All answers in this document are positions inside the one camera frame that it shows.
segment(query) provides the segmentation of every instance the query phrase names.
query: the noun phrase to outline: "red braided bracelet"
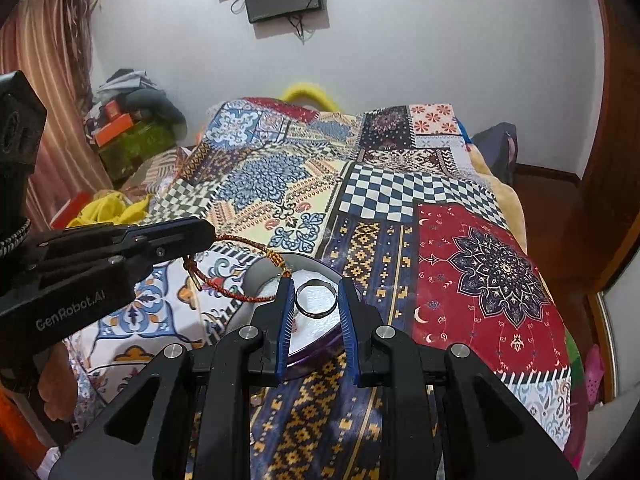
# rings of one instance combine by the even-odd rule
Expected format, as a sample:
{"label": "red braided bracelet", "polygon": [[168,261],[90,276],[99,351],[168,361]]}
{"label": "red braided bracelet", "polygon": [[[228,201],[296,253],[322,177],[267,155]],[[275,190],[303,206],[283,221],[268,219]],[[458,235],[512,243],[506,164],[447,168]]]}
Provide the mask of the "red braided bracelet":
{"label": "red braided bracelet", "polygon": [[[228,240],[231,242],[240,242],[248,246],[251,246],[255,249],[258,249],[259,251],[263,252],[265,256],[267,256],[267,258],[273,262],[273,265],[282,269],[283,276],[286,276],[286,277],[291,276],[291,271],[287,269],[284,258],[280,254],[278,254],[276,251],[268,248],[266,245],[258,242],[254,242],[247,238],[242,238],[240,236],[233,236],[233,235],[216,236],[216,241],[224,241],[224,240]],[[186,270],[189,273],[189,276],[191,277],[191,281],[199,291],[202,291],[202,286],[200,285],[198,278],[200,278],[204,283],[209,285],[213,290],[218,291],[223,296],[226,296],[227,298],[232,298],[233,300],[242,301],[243,303],[245,301],[248,303],[262,303],[264,301],[273,301],[275,299],[275,296],[260,296],[258,298],[254,298],[252,296],[245,296],[244,294],[238,294],[236,292],[231,292],[230,290],[226,290],[226,288],[222,287],[221,285],[218,285],[211,278],[208,278],[198,268],[198,264],[196,263],[196,260],[194,259],[193,256],[185,256],[182,260],[183,260],[182,266],[184,267],[184,270]]]}

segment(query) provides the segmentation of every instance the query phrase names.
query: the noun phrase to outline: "folded clothes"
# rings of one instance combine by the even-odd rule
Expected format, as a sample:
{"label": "folded clothes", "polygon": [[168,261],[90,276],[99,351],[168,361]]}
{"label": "folded clothes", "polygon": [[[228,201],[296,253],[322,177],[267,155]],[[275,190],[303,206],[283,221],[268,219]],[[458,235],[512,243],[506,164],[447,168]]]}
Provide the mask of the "folded clothes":
{"label": "folded clothes", "polygon": [[114,224],[137,224],[146,217],[149,196],[140,202],[131,203],[122,193],[113,191],[89,202],[67,227],[112,222]]}

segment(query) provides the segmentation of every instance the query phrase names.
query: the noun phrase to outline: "green fabric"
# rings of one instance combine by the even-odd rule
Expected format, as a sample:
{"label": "green fabric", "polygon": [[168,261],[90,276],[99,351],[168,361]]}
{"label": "green fabric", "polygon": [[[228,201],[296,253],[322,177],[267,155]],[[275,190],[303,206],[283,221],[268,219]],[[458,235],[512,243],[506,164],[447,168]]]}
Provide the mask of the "green fabric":
{"label": "green fabric", "polygon": [[564,339],[566,341],[566,352],[569,355],[569,362],[571,363],[571,389],[573,390],[576,386],[584,382],[584,368],[582,368],[582,360],[580,359],[578,347],[566,327],[564,329]]}

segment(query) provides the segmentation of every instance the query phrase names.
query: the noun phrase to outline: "patterned blanket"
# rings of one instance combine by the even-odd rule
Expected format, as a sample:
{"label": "patterned blanket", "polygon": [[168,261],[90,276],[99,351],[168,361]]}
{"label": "patterned blanket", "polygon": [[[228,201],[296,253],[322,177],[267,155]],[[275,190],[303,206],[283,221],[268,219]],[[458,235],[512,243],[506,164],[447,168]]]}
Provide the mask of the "patterned blanket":
{"label": "patterned blanket", "polygon": [[[421,344],[465,342],[565,449],[564,325],[474,170],[450,105],[347,116],[270,99],[225,102],[148,221],[191,215],[352,277],[383,320]],[[258,254],[217,244],[199,258],[219,283],[242,290]],[[217,341],[239,307],[194,290],[180,262],[156,267],[136,295],[71,340],[81,425],[169,342]],[[381,392],[355,388],[344,372],[341,355],[268,390],[252,414],[254,478],[378,477]]]}

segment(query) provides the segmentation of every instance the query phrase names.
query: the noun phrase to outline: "wooden floor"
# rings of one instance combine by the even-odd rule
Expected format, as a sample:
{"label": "wooden floor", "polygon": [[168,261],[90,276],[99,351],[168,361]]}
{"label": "wooden floor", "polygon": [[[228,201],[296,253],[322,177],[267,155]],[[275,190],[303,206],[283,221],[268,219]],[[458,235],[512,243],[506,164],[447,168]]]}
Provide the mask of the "wooden floor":
{"label": "wooden floor", "polygon": [[585,292],[613,251],[571,182],[516,174],[513,187],[524,210],[529,256],[540,268],[584,359],[597,342]]}

